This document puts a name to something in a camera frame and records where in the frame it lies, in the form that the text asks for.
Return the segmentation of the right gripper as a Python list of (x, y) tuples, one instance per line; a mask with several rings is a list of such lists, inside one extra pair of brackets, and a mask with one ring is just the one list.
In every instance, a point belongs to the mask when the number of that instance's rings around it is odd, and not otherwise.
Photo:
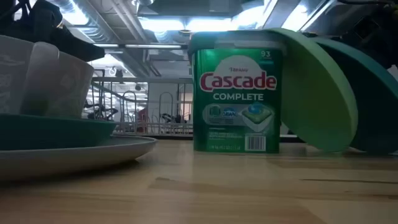
[(341, 41), (383, 67), (398, 67), (398, 6), (377, 8), (344, 33)]

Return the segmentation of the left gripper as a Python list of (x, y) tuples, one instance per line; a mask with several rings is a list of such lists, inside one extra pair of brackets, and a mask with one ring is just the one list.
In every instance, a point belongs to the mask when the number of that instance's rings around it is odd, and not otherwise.
[(85, 62), (105, 56), (103, 48), (75, 37), (62, 23), (58, 6), (47, 0), (0, 0), (0, 35), (28, 42), (48, 42)]

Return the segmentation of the clear plastic measuring cup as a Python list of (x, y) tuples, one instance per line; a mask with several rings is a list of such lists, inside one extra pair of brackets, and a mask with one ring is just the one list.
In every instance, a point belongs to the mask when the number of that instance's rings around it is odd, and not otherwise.
[(80, 119), (93, 73), (54, 45), (0, 35), (0, 114)]

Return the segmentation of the teal plate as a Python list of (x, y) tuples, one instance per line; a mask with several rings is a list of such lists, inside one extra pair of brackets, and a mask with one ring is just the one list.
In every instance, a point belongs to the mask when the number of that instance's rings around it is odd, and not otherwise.
[(354, 47), (320, 37), (312, 40), (338, 64), (353, 89), (358, 127), (351, 147), (375, 155), (398, 151), (398, 80)]

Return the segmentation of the light green plate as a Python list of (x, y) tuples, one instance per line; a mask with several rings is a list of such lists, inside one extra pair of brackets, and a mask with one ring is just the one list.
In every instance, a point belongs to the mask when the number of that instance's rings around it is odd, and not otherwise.
[(327, 152), (351, 144), (358, 127), (354, 92), (342, 69), (314, 40), (271, 28), (286, 48), (281, 81), (281, 120), (301, 140)]

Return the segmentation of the grey plate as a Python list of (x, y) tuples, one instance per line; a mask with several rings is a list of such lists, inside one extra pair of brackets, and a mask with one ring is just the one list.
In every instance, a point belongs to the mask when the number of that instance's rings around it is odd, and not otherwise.
[(0, 182), (97, 169), (150, 152), (157, 140), (144, 136), (110, 136), (98, 146), (0, 151)]

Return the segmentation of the green Cascade detergent tub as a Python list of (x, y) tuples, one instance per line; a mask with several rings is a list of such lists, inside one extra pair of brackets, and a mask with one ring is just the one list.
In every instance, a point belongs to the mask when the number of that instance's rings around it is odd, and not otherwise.
[(279, 152), (284, 54), (282, 42), (265, 30), (192, 35), (194, 150)]

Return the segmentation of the black aluminium frame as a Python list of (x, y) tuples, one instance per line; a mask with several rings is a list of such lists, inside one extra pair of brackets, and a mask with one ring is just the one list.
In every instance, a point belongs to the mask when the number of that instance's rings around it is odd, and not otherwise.
[[(114, 136), (138, 136), (138, 137), (148, 137), (148, 138), (155, 138), (155, 139), (165, 139), (165, 140), (187, 140), (192, 141), (193, 135), (189, 134), (166, 134), (166, 135), (155, 135), (155, 134), (134, 134), (134, 133), (113, 133)], [(280, 142), (283, 143), (304, 143), (303, 140), (298, 138), (295, 135), (281, 135)]]

